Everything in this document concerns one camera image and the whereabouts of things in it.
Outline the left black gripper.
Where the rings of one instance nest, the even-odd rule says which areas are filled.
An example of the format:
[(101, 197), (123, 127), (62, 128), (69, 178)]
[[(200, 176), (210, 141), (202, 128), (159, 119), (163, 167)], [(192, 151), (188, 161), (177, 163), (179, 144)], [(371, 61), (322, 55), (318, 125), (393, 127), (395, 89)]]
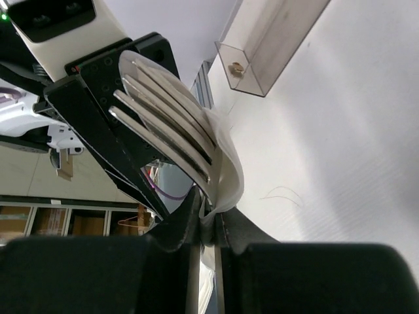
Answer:
[(169, 211), (142, 168), (156, 160), (167, 159), (109, 113), (110, 107), (118, 107), (141, 122), (114, 96), (117, 90), (125, 91), (118, 68), (120, 55), (125, 50), (137, 52), (179, 76), (169, 41), (151, 32), (136, 40), (122, 39), (68, 63), (67, 74), (78, 73), (87, 88), (78, 75), (65, 77), (46, 87), (44, 97), (117, 188), (165, 219)]

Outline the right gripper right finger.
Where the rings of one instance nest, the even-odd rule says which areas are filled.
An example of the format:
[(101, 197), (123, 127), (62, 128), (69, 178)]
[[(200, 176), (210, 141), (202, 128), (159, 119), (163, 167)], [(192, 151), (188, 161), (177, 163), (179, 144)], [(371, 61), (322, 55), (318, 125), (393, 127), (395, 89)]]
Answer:
[(216, 215), (221, 313), (417, 313), (418, 286), (393, 248), (285, 243), (237, 209)]

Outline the black handled steel fork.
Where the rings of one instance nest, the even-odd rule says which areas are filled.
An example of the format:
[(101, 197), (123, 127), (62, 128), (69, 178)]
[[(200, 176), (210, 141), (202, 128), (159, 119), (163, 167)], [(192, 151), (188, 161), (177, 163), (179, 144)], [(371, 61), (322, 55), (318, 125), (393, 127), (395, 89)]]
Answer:
[(114, 96), (141, 122), (118, 107), (110, 107), (109, 113), (177, 165), (201, 189), (209, 205), (214, 206), (215, 181), (220, 176), (221, 165), (221, 150), (215, 139), (203, 137), (193, 124), (172, 109), (167, 116), (158, 111), (160, 105), (132, 98), (125, 91), (117, 90)]

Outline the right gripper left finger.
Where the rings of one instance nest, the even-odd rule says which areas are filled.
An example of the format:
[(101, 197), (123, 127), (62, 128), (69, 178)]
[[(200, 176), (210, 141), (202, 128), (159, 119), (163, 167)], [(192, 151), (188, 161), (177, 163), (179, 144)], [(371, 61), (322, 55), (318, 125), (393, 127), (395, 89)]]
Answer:
[(2, 313), (197, 313), (201, 195), (141, 236), (31, 236), (1, 249)]

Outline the white paper napkin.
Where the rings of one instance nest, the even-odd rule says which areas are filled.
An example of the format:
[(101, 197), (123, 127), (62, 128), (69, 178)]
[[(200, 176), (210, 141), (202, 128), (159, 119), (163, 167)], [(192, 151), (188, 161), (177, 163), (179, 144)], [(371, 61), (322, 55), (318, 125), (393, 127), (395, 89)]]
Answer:
[(205, 313), (215, 286), (215, 249), (211, 240), (214, 235), (215, 216), (237, 205), (244, 193), (244, 172), (238, 153), (230, 136), (228, 116), (216, 109), (204, 109), (215, 134), (215, 143), (221, 149), (220, 176), (215, 181), (217, 197), (215, 207), (205, 213), (200, 208), (200, 231), (204, 248), (200, 256), (198, 312)]

